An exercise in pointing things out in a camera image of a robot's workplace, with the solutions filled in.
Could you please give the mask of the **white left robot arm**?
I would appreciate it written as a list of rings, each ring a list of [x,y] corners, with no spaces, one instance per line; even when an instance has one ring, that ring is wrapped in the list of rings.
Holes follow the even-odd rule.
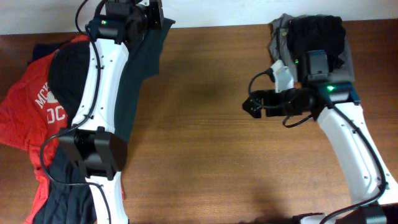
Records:
[[[85,26],[90,40],[85,87],[70,129],[58,139],[91,190],[98,223],[129,223],[121,187],[127,143],[114,133],[117,94],[129,48],[145,31],[161,29],[163,20],[161,0],[103,1]]]

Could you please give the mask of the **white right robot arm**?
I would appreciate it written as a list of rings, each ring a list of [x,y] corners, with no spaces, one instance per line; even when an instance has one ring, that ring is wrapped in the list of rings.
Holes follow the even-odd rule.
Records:
[[[249,91],[243,110],[253,118],[304,112],[330,141],[349,187],[351,205],[330,214],[306,213],[292,223],[397,223],[397,181],[368,131],[359,96],[349,82]]]

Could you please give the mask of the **dark green t-shirt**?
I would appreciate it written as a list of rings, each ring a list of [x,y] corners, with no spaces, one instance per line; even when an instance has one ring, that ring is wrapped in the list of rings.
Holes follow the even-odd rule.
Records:
[[[142,82],[159,74],[160,55],[170,28],[175,21],[164,19],[160,30],[147,30],[129,53],[119,82],[114,110],[115,135],[129,142],[136,116]]]

